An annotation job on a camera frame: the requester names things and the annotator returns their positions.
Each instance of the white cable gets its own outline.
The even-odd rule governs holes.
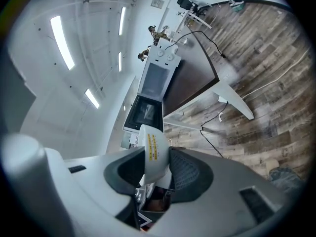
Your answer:
[[[222,122],[222,119],[221,119],[221,115],[222,115],[223,113],[218,113],[218,119],[219,119],[219,121],[220,122]]]
[[[219,11],[221,10],[221,6],[219,5],[219,3],[217,3],[218,4],[218,11],[217,11],[217,13],[216,13],[216,16],[215,16],[215,18],[212,20],[212,22],[209,24],[210,26],[213,24],[213,22],[214,22],[214,20],[216,19],[216,17],[217,17],[217,15],[218,15],[218,13],[219,13]]]
[[[302,55],[302,57],[301,57],[297,62],[295,62],[294,64],[292,64],[278,79],[276,79],[276,80],[274,80],[274,81],[272,81],[272,82],[270,82],[270,83],[268,83],[268,84],[266,84],[266,85],[264,85],[264,86],[262,86],[262,87],[260,87],[260,88],[258,88],[258,89],[256,89],[256,90],[254,90],[254,91],[248,93],[247,95],[243,96],[241,99],[244,99],[245,97],[251,95],[252,93],[255,93],[257,90],[262,89],[262,88],[264,88],[264,87],[270,85],[271,83],[274,83],[274,82],[276,82],[277,80],[279,80],[279,79],[280,79],[282,76],[284,76],[291,68],[293,68],[293,67],[296,66],[298,63],[300,63],[301,60],[304,58],[305,54],[306,54],[309,50],[310,50],[310,48],[308,48],[308,49],[305,51],[305,53]]]

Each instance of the white ceiling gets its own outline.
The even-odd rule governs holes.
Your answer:
[[[104,154],[111,129],[132,83],[124,56],[132,0],[32,0],[8,40],[9,55],[37,96],[21,132],[64,158]],[[126,7],[119,36],[121,8]],[[61,17],[75,66],[69,71],[50,19]],[[122,52],[122,72],[118,53]],[[96,109],[84,92],[90,89]]]

